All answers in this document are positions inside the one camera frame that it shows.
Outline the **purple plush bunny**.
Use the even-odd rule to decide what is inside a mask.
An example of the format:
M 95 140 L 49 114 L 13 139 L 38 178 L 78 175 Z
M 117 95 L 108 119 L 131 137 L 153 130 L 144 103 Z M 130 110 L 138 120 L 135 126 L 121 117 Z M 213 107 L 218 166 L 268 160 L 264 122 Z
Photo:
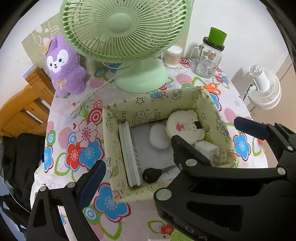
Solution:
M 56 35 L 45 54 L 46 71 L 59 97 L 79 95 L 85 89 L 86 70 L 80 65 L 80 55 L 64 39 Z

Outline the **cotton swab container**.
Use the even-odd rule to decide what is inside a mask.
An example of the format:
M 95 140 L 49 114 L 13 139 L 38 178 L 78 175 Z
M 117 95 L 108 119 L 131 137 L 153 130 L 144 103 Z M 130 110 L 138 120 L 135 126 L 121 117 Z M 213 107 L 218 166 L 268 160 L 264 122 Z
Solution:
M 169 68 L 176 68 L 182 57 L 183 49 L 180 46 L 173 45 L 165 51 L 164 64 Z

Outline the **white 45W charger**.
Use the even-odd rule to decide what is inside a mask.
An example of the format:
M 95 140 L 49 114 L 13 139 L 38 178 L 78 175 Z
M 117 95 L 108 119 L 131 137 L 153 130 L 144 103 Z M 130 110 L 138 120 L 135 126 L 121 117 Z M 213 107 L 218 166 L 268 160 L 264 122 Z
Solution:
M 155 234 L 149 235 L 148 241 L 171 241 L 171 236 L 168 234 Z

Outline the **orange handled scissors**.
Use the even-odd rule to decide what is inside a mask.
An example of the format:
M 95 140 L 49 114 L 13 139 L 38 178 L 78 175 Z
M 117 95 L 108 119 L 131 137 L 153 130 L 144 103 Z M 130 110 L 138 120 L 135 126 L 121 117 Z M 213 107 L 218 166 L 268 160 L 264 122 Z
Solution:
M 220 95 L 221 94 L 221 91 L 218 89 L 217 85 L 214 84 L 214 83 L 210 83 L 210 84 L 204 85 L 204 88 L 208 92 L 213 93 L 215 95 Z

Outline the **black car key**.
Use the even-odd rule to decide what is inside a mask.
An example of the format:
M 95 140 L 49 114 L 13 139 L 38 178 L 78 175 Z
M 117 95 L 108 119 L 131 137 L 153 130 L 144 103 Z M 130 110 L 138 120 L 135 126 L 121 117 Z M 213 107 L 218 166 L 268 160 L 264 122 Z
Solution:
M 170 180 L 174 174 L 176 165 L 166 168 L 147 168 L 142 173 L 142 179 L 145 183 L 152 184 L 160 181 Z

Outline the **black clothing on chair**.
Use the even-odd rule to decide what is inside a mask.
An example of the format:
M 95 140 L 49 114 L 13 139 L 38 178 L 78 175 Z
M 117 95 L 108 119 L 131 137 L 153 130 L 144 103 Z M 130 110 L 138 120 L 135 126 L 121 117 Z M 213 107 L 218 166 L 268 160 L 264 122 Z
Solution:
M 1 195 L 1 210 L 24 234 L 31 213 L 34 173 L 44 160 L 44 145 L 45 137 L 32 133 L 3 137 L 1 143 L 1 178 L 9 189 L 9 194 Z

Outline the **white small adapter cube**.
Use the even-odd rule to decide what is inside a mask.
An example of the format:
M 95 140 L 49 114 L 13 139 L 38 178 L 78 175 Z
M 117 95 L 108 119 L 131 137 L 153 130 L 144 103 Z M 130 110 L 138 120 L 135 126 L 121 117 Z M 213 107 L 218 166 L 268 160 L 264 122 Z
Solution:
M 212 163 L 219 160 L 220 148 L 207 141 L 198 141 L 194 148 L 207 157 Z

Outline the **cream bear compact mirror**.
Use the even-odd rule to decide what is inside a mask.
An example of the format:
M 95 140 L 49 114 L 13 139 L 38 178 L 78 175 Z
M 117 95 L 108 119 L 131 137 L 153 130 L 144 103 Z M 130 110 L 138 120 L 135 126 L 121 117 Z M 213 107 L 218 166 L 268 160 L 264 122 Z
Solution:
M 192 110 L 179 110 L 172 113 L 166 122 L 166 133 L 169 138 L 180 136 L 193 145 L 205 137 L 197 114 Z

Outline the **glass mason jar mug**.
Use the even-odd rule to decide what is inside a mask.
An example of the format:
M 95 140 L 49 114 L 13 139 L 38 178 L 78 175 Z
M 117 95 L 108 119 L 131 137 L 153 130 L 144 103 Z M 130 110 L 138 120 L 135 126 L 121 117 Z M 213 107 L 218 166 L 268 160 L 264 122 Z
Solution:
M 193 64 L 193 72 L 199 77 L 214 76 L 222 60 L 222 51 L 206 43 L 194 45 L 189 54 L 189 61 Z

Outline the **green desk fan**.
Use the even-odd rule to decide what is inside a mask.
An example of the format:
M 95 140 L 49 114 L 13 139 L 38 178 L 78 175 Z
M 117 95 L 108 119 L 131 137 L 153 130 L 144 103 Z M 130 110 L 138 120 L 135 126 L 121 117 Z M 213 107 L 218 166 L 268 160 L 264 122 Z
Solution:
M 158 54 L 188 30 L 192 2 L 64 1 L 60 8 L 63 35 L 84 57 L 117 64 L 114 82 L 122 90 L 146 93 L 168 80 Z

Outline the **white standing fan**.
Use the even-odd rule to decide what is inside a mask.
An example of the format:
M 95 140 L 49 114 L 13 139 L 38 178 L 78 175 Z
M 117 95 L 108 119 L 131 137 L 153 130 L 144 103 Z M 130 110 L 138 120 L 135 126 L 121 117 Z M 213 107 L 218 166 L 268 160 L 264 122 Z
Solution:
M 253 80 L 246 97 L 258 109 L 269 110 L 276 107 L 281 99 L 280 80 L 271 70 L 260 65 L 252 65 L 249 75 Z

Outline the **green cup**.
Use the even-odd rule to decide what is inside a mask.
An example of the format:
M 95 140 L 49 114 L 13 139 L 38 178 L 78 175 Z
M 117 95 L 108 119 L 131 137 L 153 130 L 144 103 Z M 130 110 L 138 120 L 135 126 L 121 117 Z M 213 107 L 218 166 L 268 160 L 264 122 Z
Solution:
M 208 41 L 214 45 L 223 46 L 226 37 L 227 34 L 225 32 L 215 27 L 211 27 L 208 35 Z

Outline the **white printed tote bag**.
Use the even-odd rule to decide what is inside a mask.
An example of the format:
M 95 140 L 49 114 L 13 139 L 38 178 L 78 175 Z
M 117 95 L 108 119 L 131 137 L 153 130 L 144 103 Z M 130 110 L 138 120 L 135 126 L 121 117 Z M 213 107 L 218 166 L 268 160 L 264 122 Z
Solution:
M 33 208 L 37 193 L 42 186 L 46 186 L 49 181 L 49 176 L 44 172 L 44 163 L 42 163 L 34 172 L 34 181 L 30 194 L 30 205 Z

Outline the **floral tablecloth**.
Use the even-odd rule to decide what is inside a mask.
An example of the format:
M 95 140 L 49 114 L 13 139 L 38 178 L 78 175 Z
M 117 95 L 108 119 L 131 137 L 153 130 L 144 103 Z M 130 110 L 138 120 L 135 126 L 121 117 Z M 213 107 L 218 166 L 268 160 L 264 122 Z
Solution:
M 88 171 L 96 160 L 105 159 L 102 129 L 102 109 L 119 98 L 120 90 L 113 83 L 116 64 L 93 72 L 84 93 L 65 98 L 55 96 L 50 108 L 46 130 L 44 172 L 49 176 L 49 188 L 64 187 Z M 214 103 L 220 107 L 222 119 L 235 139 L 243 146 L 234 151 L 240 168 L 266 168 L 267 159 L 262 141 L 240 134 L 234 118 L 251 115 L 234 85 L 218 70 L 212 79 L 195 75 L 190 63 L 181 59 L 178 67 L 169 70 L 169 78 L 156 93 L 192 86 L 217 85 L 220 95 Z M 96 198 L 106 204 L 92 202 L 84 213 L 100 240 L 147 240 L 149 235 L 168 234 L 173 227 L 161 220 L 151 201 L 120 204 L 113 200 L 109 179 L 103 180 Z

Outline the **wooden chair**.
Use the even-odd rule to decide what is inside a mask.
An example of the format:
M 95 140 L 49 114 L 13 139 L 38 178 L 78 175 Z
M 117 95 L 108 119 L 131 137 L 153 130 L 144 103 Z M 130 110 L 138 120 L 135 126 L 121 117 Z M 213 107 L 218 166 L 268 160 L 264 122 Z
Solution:
M 1 138 L 22 133 L 45 136 L 55 89 L 45 71 L 33 66 L 25 74 L 28 85 L 1 107 Z

